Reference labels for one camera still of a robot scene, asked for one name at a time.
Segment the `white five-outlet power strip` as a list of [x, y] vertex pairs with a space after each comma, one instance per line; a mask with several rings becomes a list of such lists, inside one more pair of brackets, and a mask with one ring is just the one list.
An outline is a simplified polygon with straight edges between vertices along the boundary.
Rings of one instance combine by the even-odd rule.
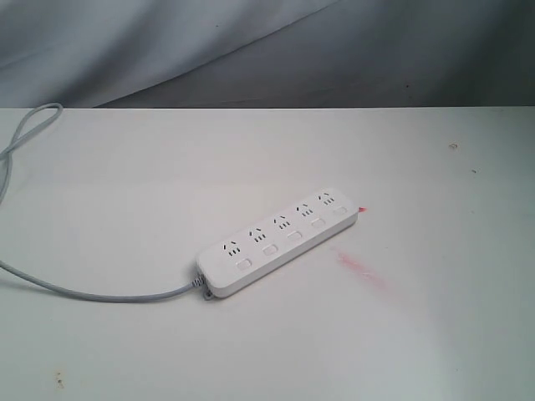
[[334, 188], [319, 190], [201, 251], [209, 292], [230, 297], [352, 226], [359, 207]]

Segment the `grey backdrop cloth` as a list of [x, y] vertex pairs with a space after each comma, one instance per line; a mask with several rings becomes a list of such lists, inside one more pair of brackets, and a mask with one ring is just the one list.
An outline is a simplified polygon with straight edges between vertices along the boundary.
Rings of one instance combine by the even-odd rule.
[[4, 1], [1, 104], [518, 106], [531, 1]]

